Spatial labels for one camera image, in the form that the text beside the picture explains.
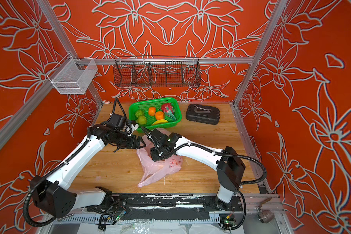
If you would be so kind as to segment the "green apple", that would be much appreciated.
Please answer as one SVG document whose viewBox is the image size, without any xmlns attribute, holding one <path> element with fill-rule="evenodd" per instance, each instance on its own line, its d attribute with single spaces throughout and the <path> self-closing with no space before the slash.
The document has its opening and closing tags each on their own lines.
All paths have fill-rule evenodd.
<svg viewBox="0 0 351 234">
<path fill-rule="evenodd" d="M 141 115 L 136 119 L 136 123 L 140 126 L 145 126 L 147 124 L 147 118 L 145 115 Z"/>
</svg>

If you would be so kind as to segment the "orange fruit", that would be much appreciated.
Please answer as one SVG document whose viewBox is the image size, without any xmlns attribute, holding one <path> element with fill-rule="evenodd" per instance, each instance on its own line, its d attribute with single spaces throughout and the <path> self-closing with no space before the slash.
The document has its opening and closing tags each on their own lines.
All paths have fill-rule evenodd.
<svg viewBox="0 0 351 234">
<path fill-rule="evenodd" d="M 149 116 L 152 116 L 152 117 L 155 116 L 156 112 L 157 112 L 156 107 L 149 107 L 149 109 L 148 109 Z"/>
<path fill-rule="evenodd" d="M 163 120 L 165 119 L 165 114 L 162 111 L 157 111 L 155 113 L 156 120 Z"/>
</svg>

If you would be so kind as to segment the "pink plastic bag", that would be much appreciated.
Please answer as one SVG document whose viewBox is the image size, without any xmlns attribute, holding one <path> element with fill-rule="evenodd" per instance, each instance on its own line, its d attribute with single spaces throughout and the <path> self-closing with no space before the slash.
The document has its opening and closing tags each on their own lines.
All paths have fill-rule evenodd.
<svg viewBox="0 0 351 234">
<path fill-rule="evenodd" d="M 147 136 L 143 136 L 142 139 L 146 147 L 138 149 L 136 152 L 142 165 L 143 176 L 137 187 L 142 188 L 150 185 L 181 170 L 183 164 L 181 156 L 173 155 L 166 160 L 154 162 L 150 156 L 150 149 L 154 147 L 154 144 Z"/>
</svg>

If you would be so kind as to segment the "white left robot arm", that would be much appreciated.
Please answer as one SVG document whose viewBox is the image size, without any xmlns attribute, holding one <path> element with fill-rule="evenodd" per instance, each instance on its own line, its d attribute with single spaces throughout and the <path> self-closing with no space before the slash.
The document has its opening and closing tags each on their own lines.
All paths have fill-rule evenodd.
<svg viewBox="0 0 351 234">
<path fill-rule="evenodd" d="M 45 175 L 31 180 L 30 193 L 25 199 L 23 212 L 29 212 L 32 201 L 37 208 L 54 218 L 62 218 L 75 209 L 98 207 L 110 202 L 109 191 L 102 187 L 90 191 L 70 190 L 81 170 L 107 145 L 136 150 L 146 144 L 140 136 L 127 135 L 101 124 L 89 127 L 81 144 L 66 159 Z"/>
</svg>

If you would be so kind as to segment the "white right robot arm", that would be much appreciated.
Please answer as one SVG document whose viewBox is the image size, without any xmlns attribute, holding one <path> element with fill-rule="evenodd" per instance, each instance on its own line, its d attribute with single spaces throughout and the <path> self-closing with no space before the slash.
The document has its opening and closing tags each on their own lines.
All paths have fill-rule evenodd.
<svg viewBox="0 0 351 234">
<path fill-rule="evenodd" d="M 217 199 L 225 204 L 230 203 L 233 195 L 239 192 L 246 166 L 233 148 L 207 147 L 190 141 L 180 134 L 167 135 L 158 129 L 143 128 L 143 131 L 154 144 L 151 148 L 153 161 L 165 160 L 177 155 L 209 166 L 217 173 L 219 182 Z"/>
</svg>

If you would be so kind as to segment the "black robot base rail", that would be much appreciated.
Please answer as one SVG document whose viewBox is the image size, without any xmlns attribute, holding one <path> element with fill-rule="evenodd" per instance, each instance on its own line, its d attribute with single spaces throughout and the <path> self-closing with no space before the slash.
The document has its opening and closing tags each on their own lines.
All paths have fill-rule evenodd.
<svg viewBox="0 0 351 234">
<path fill-rule="evenodd" d="M 86 210 L 105 216 L 118 216 L 125 211 L 121 221 L 220 223 L 230 214 L 240 219 L 243 206 L 240 197 L 233 197 L 225 204 L 215 194 L 113 194 L 108 201 L 88 206 Z"/>
</svg>

